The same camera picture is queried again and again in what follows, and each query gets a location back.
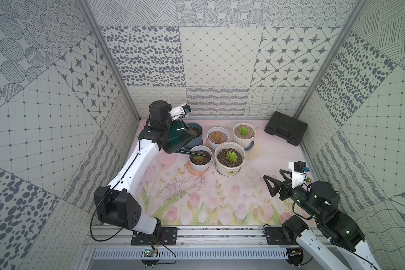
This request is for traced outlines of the large white pot green succulent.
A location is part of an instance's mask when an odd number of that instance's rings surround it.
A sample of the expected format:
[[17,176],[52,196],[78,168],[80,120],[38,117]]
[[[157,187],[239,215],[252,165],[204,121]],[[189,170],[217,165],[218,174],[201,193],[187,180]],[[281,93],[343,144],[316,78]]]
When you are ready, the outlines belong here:
[[220,144],[214,153],[215,169],[226,177],[238,174],[246,162],[246,152],[242,146],[234,142]]

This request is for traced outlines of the white pot brown soil succulent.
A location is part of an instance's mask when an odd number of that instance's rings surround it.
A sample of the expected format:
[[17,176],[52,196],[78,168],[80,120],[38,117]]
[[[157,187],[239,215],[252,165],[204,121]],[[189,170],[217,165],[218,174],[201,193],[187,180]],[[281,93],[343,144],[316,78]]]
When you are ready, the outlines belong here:
[[249,123],[237,123],[233,128],[233,133],[234,142],[245,149],[254,141],[256,130]]

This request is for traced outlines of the small white pot reddish succulent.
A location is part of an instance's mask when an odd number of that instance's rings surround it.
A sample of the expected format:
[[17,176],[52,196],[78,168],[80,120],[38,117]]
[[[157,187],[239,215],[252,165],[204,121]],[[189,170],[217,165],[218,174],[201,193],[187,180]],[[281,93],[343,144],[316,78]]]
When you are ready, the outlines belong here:
[[220,144],[227,142],[228,139],[229,133],[222,127],[213,127],[207,134],[207,144],[212,151],[215,151]]

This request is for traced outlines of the white pot yellow-green succulent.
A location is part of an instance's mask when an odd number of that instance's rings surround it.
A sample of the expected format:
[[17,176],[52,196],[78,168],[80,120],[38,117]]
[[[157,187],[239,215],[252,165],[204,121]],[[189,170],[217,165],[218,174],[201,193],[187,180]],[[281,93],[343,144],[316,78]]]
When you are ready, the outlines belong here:
[[195,155],[195,154],[190,155],[189,161],[191,161],[192,163],[194,163],[196,165],[204,165],[207,163],[211,164],[213,154],[208,147],[203,146],[203,145],[195,146],[191,149],[191,152],[196,152],[198,154],[204,155],[204,156],[199,156],[199,155]]

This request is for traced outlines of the dark green watering can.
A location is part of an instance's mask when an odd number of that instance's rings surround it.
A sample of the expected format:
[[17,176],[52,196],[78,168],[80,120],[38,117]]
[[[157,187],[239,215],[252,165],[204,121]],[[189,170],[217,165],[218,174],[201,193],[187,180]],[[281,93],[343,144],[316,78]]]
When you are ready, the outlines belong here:
[[192,141],[195,137],[196,133],[183,121],[182,118],[179,118],[178,120],[172,122],[168,133],[168,138],[162,149],[167,154],[178,153],[208,157],[208,154],[201,154],[183,149],[183,147],[190,141]]

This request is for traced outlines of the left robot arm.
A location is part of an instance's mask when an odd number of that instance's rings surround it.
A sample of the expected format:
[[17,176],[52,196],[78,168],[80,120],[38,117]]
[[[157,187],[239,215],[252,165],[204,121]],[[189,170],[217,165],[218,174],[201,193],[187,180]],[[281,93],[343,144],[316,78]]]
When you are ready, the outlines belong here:
[[165,101],[154,101],[149,106],[149,118],[138,136],[137,146],[117,176],[94,192],[96,210],[101,223],[145,234],[158,239],[159,221],[143,213],[135,199],[138,185],[152,160],[168,139],[172,107]]

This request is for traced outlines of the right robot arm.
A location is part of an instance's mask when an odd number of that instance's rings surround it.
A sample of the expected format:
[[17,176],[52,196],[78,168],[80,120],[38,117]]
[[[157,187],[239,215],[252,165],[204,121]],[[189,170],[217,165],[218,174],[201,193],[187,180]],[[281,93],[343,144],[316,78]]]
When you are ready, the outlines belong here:
[[[317,181],[304,187],[294,185],[296,171],[281,170],[283,181],[268,175],[263,179],[272,197],[292,200],[294,207],[299,206],[309,216],[295,214],[283,222],[281,228],[264,225],[262,232],[268,245],[297,244],[299,254],[288,257],[288,263],[301,266],[302,251],[306,251],[325,270],[378,270],[380,266],[374,258],[364,233],[359,225],[347,214],[339,210],[340,195],[328,182]],[[311,228],[307,220],[314,220],[317,229],[343,255],[343,263],[326,247]]]

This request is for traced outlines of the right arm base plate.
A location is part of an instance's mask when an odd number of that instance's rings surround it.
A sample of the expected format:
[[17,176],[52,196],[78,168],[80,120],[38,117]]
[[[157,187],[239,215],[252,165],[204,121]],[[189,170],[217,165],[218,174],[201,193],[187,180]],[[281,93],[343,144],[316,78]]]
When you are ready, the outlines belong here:
[[268,245],[298,245],[296,239],[302,237],[306,230],[309,230],[309,228],[301,225],[282,227],[264,225],[262,228]]

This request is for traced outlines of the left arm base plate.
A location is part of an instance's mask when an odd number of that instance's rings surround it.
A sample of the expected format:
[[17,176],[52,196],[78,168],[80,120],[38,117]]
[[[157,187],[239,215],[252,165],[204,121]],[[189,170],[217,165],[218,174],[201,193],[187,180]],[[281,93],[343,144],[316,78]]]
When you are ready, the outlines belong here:
[[132,236],[132,246],[152,246],[152,245],[176,245],[178,235],[177,227],[160,227],[151,235],[141,232],[134,232]]

